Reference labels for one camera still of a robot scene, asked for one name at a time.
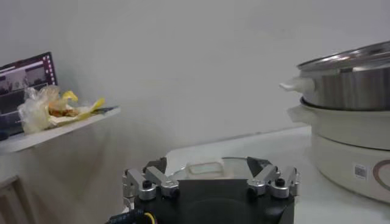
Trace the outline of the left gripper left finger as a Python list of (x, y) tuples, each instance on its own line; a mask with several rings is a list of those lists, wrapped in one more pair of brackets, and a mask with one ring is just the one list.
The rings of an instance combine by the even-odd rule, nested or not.
[(141, 201), (154, 200), (158, 189), (162, 197), (177, 198), (179, 182), (165, 175), (167, 165), (167, 159), (163, 157), (149, 161), (142, 171), (126, 169), (122, 176), (123, 198), (127, 201), (135, 197)]

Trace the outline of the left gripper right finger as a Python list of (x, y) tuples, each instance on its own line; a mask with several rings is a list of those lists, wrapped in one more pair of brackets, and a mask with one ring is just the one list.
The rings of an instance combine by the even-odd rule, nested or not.
[(246, 160), (252, 174), (247, 187), (256, 197), (270, 194), (274, 198), (287, 199), (299, 195), (300, 173), (295, 167), (280, 170), (266, 159), (247, 157)]

